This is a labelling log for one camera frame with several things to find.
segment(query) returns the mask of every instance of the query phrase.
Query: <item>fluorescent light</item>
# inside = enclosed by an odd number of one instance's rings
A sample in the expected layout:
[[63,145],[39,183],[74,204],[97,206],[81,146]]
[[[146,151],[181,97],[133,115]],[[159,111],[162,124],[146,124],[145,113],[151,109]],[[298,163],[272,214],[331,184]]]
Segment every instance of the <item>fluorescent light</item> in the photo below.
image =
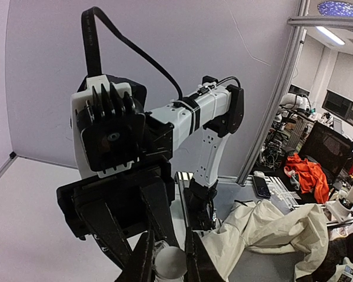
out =
[[338,45],[344,45],[345,42],[343,40],[341,40],[339,37],[337,37],[336,35],[334,35],[332,32],[330,32],[329,30],[327,30],[327,28],[324,28],[323,26],[317,26],[317,29],[322,32],[325,36],[328,36],[329,38],[331,38],[333,41],[335,41]]

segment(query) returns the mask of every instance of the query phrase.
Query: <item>smartphone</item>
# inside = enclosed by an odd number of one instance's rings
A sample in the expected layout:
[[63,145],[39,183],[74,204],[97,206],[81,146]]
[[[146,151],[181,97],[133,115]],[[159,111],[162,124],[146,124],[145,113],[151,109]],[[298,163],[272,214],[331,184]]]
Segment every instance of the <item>smartphone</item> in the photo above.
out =
[[254,189],[256,194],[262,198],[271,198],[271,193],[269,192],[265,179],[258,176],[253,176],[252,179],[254,180]]

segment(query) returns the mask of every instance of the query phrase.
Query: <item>orange jacket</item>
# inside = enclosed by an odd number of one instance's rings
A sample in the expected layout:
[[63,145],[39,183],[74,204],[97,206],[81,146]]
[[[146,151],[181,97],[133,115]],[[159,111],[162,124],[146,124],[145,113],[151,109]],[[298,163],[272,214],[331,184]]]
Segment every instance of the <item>orange jacket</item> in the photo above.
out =
[[315,188],[314,197],[319,204],[328,201],[329,187],[319,163],[309,162],[307,159],[301,160],[297,153],[288,157],[285,164],[285,170],[294,170],[299,177],[301,190],[303,193],[309,193]]

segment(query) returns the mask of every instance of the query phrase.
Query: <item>white roller blind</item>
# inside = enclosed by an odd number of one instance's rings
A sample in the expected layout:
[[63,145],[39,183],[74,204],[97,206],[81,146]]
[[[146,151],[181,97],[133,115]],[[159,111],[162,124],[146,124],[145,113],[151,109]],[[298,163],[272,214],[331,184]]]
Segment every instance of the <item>white roller blind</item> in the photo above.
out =
[[339,53],[328,89],[353,101],[353,55]]
[[294,70],[292,84],[307,91],[311,91],[322,57],[324,45],[306,35],[301,56]]

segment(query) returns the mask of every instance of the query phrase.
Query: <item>blue ceiling lamp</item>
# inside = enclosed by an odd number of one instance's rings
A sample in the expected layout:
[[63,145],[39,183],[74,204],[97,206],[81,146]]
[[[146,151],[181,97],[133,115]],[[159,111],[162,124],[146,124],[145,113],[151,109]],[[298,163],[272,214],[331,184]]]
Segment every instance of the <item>blue ceiling lamp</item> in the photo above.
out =
[[318,10],[323,16],[353,16],[353,4],[347,2],[325,1],[318,5]]

